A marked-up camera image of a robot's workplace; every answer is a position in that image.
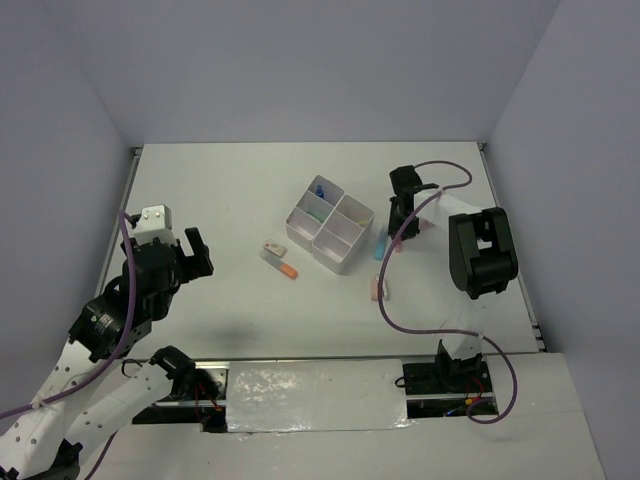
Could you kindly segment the light blue highlighter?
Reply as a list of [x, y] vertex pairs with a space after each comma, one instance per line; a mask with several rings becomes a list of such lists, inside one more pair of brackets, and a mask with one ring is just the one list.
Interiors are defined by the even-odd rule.
[[382, 261], [387, 250], [387, 244], [389, 240], [388, 227], [383, 225], [379, 231], [375, 250], [374, 250], [374, 259], [376, 261]]

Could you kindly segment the orange highlighter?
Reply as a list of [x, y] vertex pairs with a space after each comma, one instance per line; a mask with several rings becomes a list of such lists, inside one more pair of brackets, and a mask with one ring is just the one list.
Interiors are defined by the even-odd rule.
[[295, 280], [298, 277], [298, 272], [292, 266], [282, 261], [278, 256], [273, 253], [263, 250], [259, 253], [261, 259], [263, 259], [267, 264], [271, 267], [275, 268], [282, 274], [284, 274], [287, 278]]

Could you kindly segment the white eraser with sleeve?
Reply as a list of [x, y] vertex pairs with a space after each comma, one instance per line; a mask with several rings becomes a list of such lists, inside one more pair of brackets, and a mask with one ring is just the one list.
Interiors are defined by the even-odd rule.
[[287, 252], [287, 248], [284, 245], [271, 239], [264, 242], [263, 248], [278, 258], [282, 258]]

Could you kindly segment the green highlighter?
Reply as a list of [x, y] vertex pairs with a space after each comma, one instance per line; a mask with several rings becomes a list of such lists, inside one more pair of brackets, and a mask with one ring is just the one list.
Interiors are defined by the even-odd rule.
[[320, 218], [319, 216], [315, 215], [312, 212], [307, 212], [307, 215], [309, 215], [311, 218], [313, 218], [314, 220], [316, 220], [317, 222], [319, 222], [321, 224], [324, 223], [324, 221], [325, 221], [324, 219]]

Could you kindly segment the pink small stapler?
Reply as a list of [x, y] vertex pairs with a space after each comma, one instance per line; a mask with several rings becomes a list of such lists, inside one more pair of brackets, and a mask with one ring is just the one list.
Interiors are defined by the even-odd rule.
[[388, 301], [390, 298], [387, 281], [379, 274], [376, 274], [371, 280], [370, 298], [373, 302]]

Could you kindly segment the purple highlighter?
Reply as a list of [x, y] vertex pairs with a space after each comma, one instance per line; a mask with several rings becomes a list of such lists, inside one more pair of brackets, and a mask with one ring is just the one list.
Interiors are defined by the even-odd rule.
[[435, 225], [432, 222], [425, 219], [420, 220], [419, 226], [420, 226], [420, 230], [428, 230], [435, 227]]

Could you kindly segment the yellow white pen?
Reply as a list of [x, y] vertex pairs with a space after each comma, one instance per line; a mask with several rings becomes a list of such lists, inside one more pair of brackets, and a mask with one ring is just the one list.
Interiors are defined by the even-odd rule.
[[355, 220], [355, 223], [356, 223], [357, 225], [360, 225], [360, 226], [362, 226], [362, 227], [365, 227], [366, 225], [370, 224], [370, 223], [373, 221], [373, 219], [374, 219], [374, 217], [373, 217], [373, 216], [367, 216], [367, 217], [365, 217], [365, 218]]

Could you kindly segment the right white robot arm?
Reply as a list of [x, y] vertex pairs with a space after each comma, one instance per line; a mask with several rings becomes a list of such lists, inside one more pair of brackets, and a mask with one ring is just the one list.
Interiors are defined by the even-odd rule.
[[481, 208], [451, 195], [467, 180], [449, 186], [425, 183], [415, 166], [390, 172], [394, 195], [388, 221], [391, 249], [418, 236], [420, 224], [441, 229], [448, 238], [448, 270], [461, 292], [461, 310], [452, 327], [442, 327], [435, 380], [457, 391], [482, 362], [483, 329], [497, 295], [518, 275], [518, 259], [507, 214], [500, 207]]

